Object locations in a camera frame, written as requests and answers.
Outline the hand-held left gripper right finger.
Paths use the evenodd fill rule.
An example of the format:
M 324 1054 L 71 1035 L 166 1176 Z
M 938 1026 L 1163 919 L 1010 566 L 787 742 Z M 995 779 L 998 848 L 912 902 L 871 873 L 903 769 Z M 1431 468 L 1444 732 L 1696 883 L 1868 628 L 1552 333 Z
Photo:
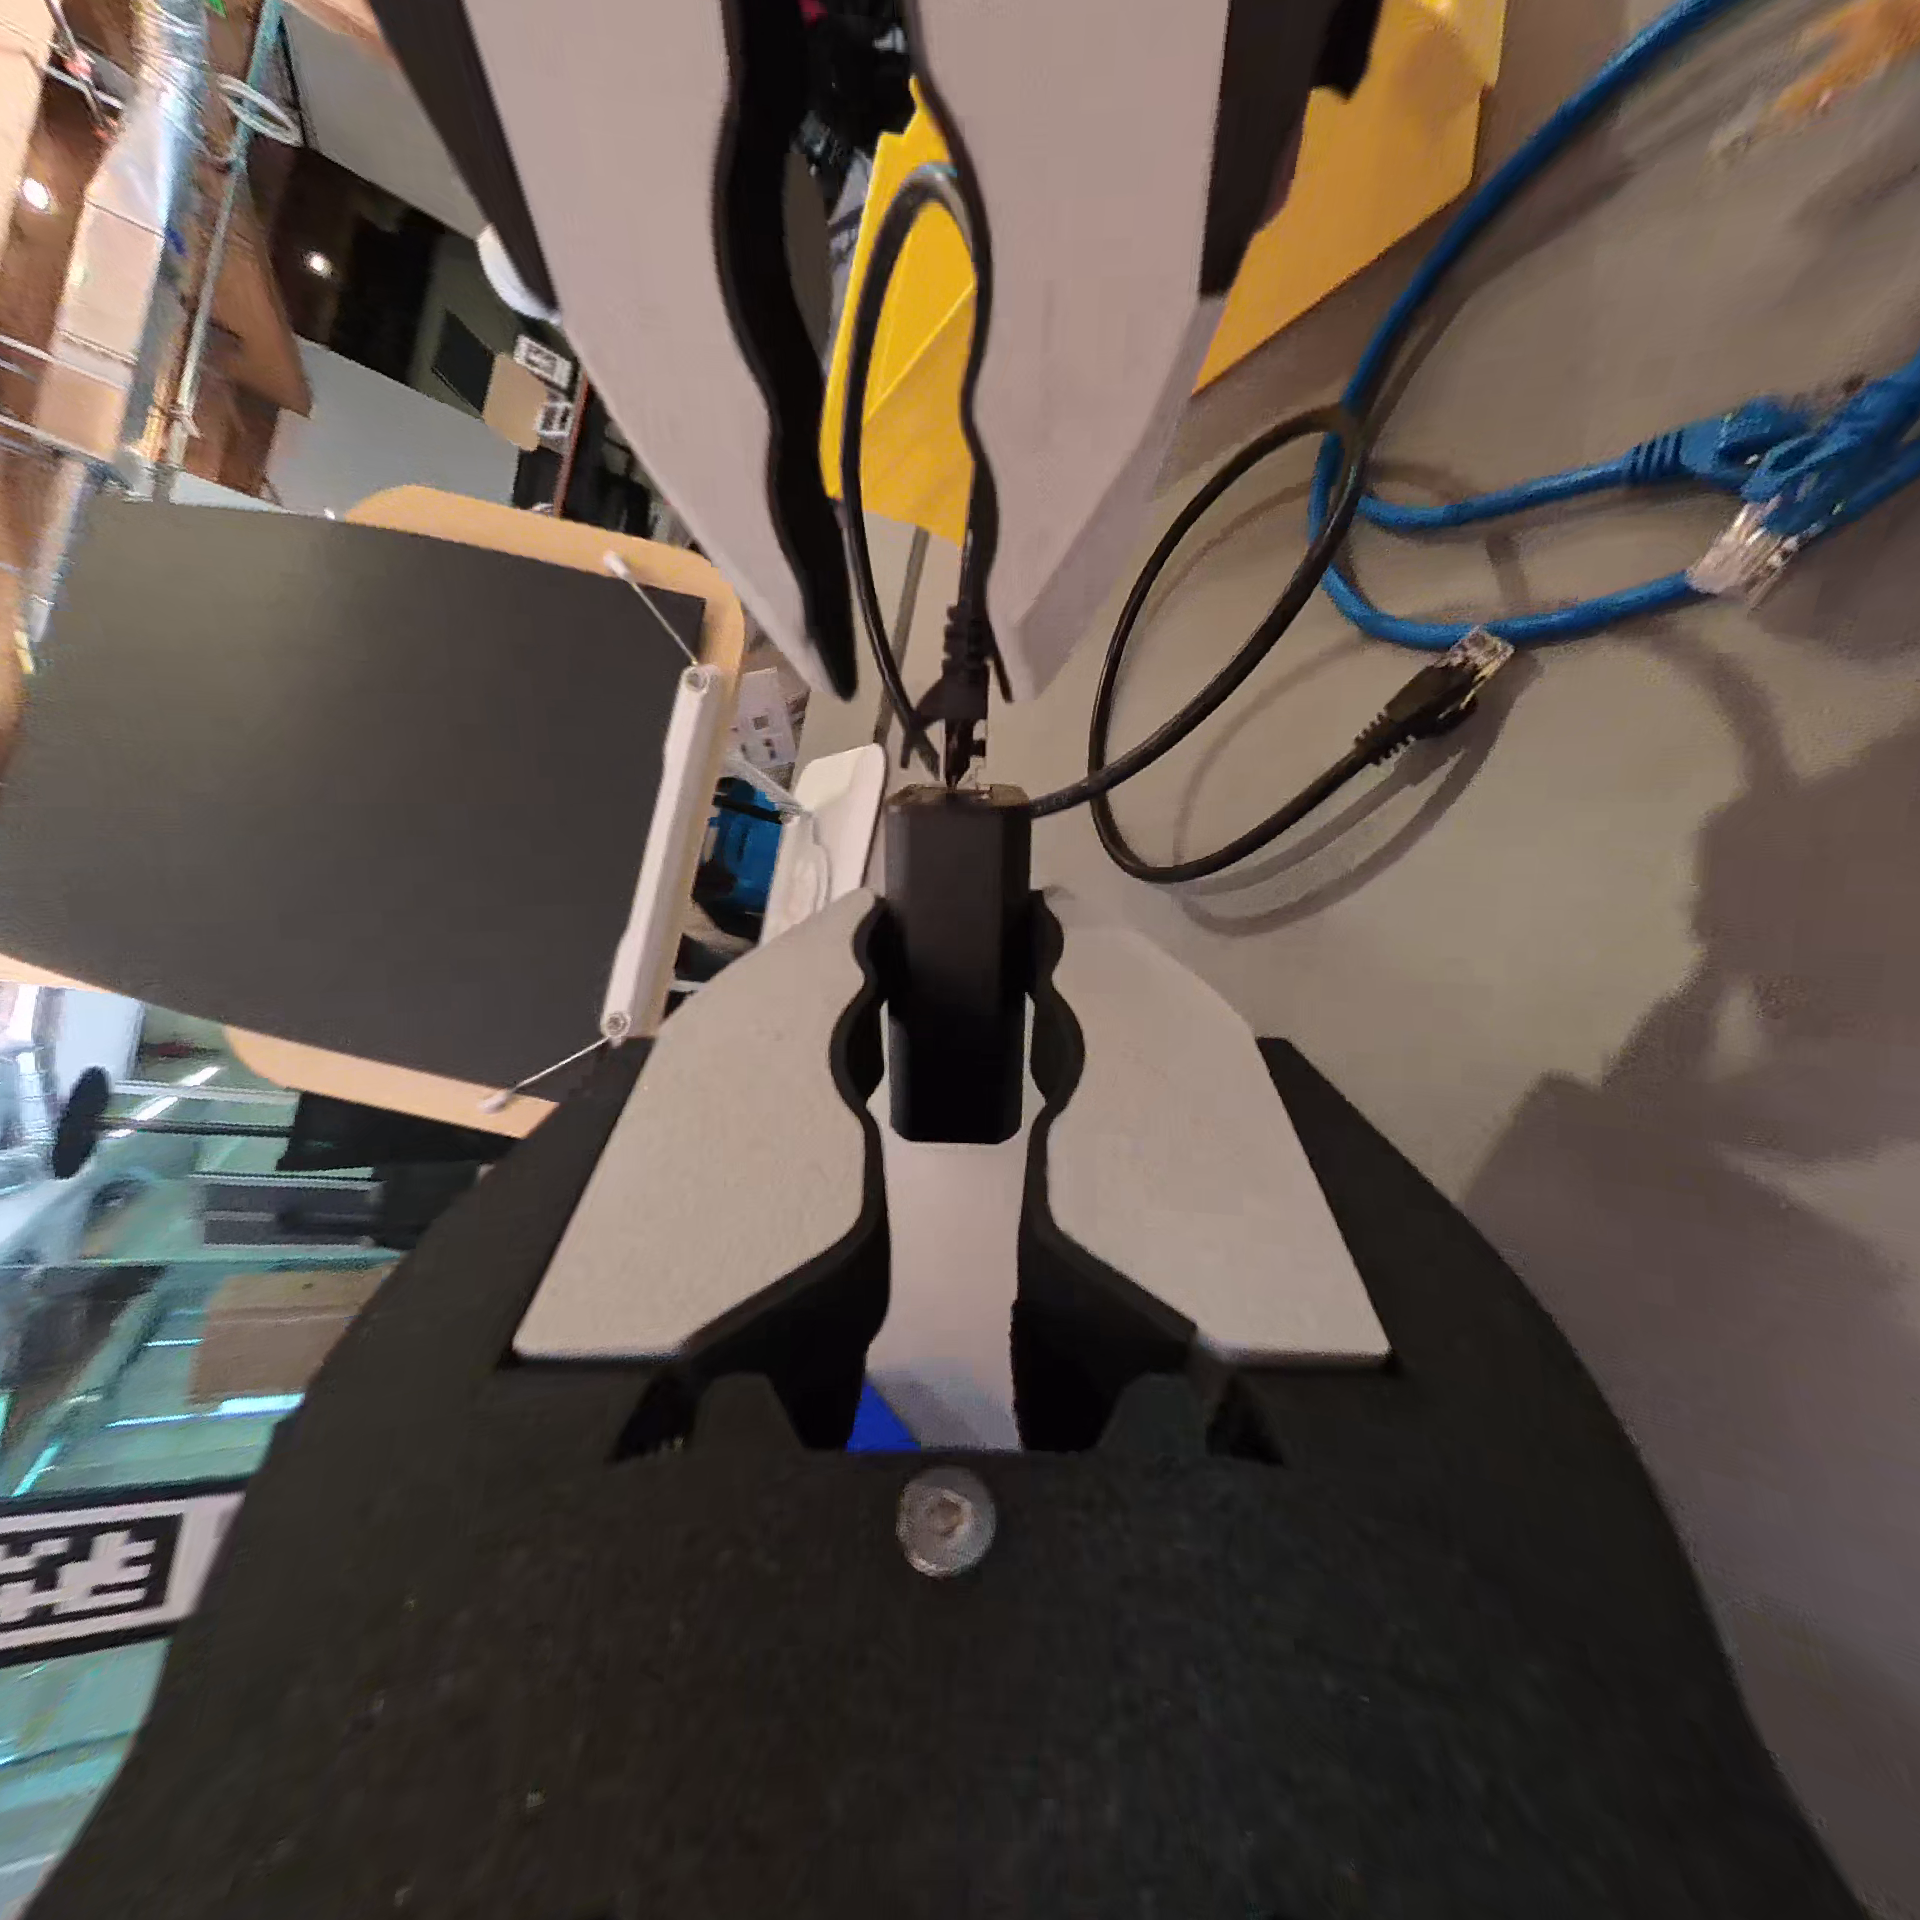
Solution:
M 1260 1039 L 1140 929 L 1032 908 L 1014 1235 L 1021 1446 L 1095 1446 L 1147 1377 L 1370 1374 L 1390 1342 Z

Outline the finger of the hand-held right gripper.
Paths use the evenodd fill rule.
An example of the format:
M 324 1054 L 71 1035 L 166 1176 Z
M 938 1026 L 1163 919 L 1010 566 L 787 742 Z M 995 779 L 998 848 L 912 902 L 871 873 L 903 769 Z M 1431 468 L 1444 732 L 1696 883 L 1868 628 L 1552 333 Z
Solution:
M 860 682 L 822 359 L 787 262 L 795 2 L 467 2 L 558 315 L 655 492 L 770 642 Z
M 1228 2 L 912 2 L 987 231 L 967 423 L 995 492 L 989 624 L 1014 697 L 1089 629 L 1210 346 L 1200 292 Z

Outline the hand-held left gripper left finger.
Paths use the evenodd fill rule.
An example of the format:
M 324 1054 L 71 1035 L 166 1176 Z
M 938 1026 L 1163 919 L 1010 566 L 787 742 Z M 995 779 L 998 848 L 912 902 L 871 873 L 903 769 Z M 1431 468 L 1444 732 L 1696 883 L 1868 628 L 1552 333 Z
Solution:
M 672 1012 L 512 1338 L 532 1368 L 638 1368 L 629 1440 L 763 1377 L 844 1446 L 887 1310 L 882 902 L 836 902 Z

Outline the yellow plastic bin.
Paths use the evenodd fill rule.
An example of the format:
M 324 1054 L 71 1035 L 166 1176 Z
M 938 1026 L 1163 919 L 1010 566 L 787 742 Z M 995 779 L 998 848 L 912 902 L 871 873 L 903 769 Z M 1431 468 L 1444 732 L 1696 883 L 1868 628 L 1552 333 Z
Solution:
M 1192 394 L 1467 191 L 1476 172 L 1481 98 L 1499 82 L 1504 11 L 1504 2 L 1382 2 L 1365 78 L 1353 98 L 1334 91 L 1308 98 L 1299 166 L 1282 210 L 1246 238 L 1237 235 L 1239 218 L 1228 213 L 1228 169 L 1210 151 L 1199 284 L 1200 292 L 1220 296 L 1220 309 Z M 822 421 L 829 492 L 841 489 L 853 304 L 879 221 L 913 169 L 954 166 L 922 68 L 913 104 L 906 127 L 879 140 L 853 252 Z M 913 218 L 882 299 L 860 492 L 876 514 L 918 523 L 950 542 L 963 538 L 974 489 L 977 437 L 963 410 L 974 387 L 967 373 L 974 323 L 974 262 L 954 218 L 927 210 Z

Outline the black ethernet port adapter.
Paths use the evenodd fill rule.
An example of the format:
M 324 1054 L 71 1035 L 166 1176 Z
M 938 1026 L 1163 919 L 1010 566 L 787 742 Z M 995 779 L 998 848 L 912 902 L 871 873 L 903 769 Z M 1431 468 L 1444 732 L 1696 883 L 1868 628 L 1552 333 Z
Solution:
M 1032 972 L 1032 820 L 1010 782 L 912 782 L 882 814 L 890 1129 L 1014 1136 Z

